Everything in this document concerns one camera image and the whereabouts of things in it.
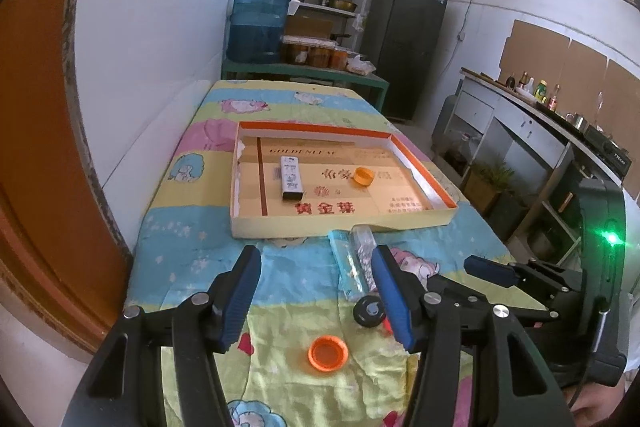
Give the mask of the person's hand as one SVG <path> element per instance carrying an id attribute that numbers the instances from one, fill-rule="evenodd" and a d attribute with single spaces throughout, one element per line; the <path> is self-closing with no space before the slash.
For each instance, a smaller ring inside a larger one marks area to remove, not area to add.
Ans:
<path id="1" fill-rule="evenodd" d="M 630 386 L 622 378 L 614 387 L 596 383 L 571 387 L 564 398 L 577 427 L 632 426 L 639 421 L 639 381 Z"/>

